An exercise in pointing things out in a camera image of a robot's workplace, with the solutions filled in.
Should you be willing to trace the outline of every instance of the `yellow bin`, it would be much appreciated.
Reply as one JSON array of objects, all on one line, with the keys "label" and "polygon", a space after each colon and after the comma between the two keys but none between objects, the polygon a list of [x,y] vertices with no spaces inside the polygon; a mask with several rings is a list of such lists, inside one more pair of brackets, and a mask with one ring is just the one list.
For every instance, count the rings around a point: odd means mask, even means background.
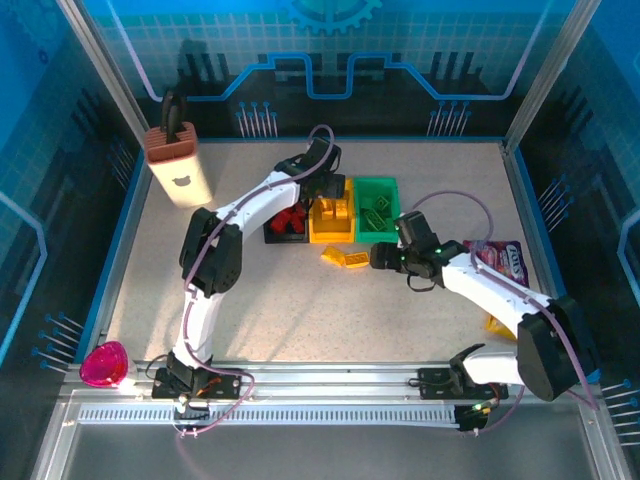
[{"label": "yellow bin", "polygon": [[347,201],[347,216],[344,219],[336,217],[335,200],[323,199],[333,204],[333,215],[330,219],[322,219],[323,202],[316,200],[309,211],[309,242],[310,243],[353,243],[356,240],[356,215],[353,201],[353,179],[347,178],[344,185],[343,200]]}]

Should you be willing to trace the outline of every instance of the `speckled table surface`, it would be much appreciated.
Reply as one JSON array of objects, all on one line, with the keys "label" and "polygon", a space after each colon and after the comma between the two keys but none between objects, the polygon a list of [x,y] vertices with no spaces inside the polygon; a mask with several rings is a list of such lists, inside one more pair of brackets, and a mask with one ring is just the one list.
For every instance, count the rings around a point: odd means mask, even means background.
[{"label": "speckled table surface", "polygon": [[[537,280],[497,144],[340,142],[340,172],[392,176],[408,208],[426,193],[459,189],[491,209],[494,240],[518,240],[532,288]],[[215,185],[213,210],[260,183],[302,143],[206,143],[200,148]],[[136,233],[108,339],[135,359],[168,352],[183,308],[178,255],[192,212],[173,206],[154,179]],[[441,241],[482,238],[483,211],[464,198],[438,197],[422,209]],[[369,245],[347,244],[347,253]],[[413,293],[405,278],[370,268],[347,270],[320,259],[324,245],[265,245],[248,238],[242,276],[227,294],[213,339],[219,360],[387,362],[447,360],[478,341],[487,315],[445,290]]]}]

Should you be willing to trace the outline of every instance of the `black handle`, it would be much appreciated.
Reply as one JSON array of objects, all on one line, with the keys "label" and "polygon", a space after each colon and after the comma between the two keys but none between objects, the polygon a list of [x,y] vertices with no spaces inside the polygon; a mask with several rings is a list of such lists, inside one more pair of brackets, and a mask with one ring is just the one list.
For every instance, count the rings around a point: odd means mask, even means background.
[{"label": "black handle", "polygon": [[186,109],[187,98],[168,90],[162,99],[162,121],[160,123],[160,131],[167,134],[167,144],[179,142],[180,139],[176,133],[186,130],[182,124]]}]

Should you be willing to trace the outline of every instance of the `green bin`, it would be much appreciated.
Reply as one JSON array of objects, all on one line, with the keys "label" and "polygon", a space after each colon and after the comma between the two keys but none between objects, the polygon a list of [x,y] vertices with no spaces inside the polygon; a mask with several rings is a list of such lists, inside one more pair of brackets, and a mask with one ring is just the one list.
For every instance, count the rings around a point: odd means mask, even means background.
[{"label": "green bin", "polygon": [[[355,177],[353,179],[356,210],[356,242],[398,241],[393,221],[400,216],[398,184],[391,177]],[[367,210],[375,212],[365,216]],[[384,227],[372,219],[382,218]]]}]

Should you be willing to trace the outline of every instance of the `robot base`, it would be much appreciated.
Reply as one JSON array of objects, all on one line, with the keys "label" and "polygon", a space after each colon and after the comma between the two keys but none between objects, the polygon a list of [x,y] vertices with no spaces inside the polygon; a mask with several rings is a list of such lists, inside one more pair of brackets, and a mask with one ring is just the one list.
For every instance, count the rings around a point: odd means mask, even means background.
[{"label": "robot base", "polygon": [[151,398],[177,399],[181,394],[187,394],[193,399],[237,400],[241,388],[242,376],[239,374],[218,375],[204,368],[193,369],[170,353],[167,367],[156,371]]}]

